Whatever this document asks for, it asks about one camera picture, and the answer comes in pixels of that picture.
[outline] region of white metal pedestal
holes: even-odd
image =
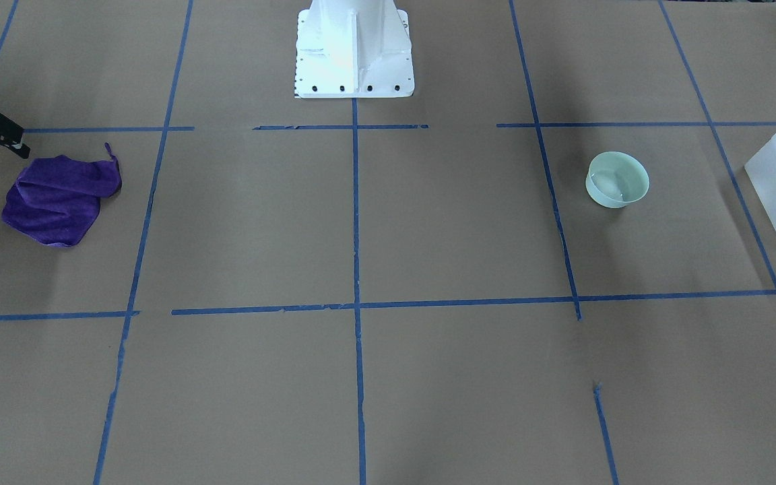
[[[415,92],[409,16],[393,0],[313,0],[298,14],[295,95],[403,98]]]

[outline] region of purple towel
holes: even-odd
[[[118,159],[78,162],[67,156],[35,159],[8,191],[2,220],[47,246],[74,246],[98,218],[101,201],[121,188]]]

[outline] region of purple microfiber cloth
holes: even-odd
[[[38,243],[70,248],[98,218],[99,197],[121,188],[118,159],[78,162],[67,156],[35,159],[8,191],[2,220]]]

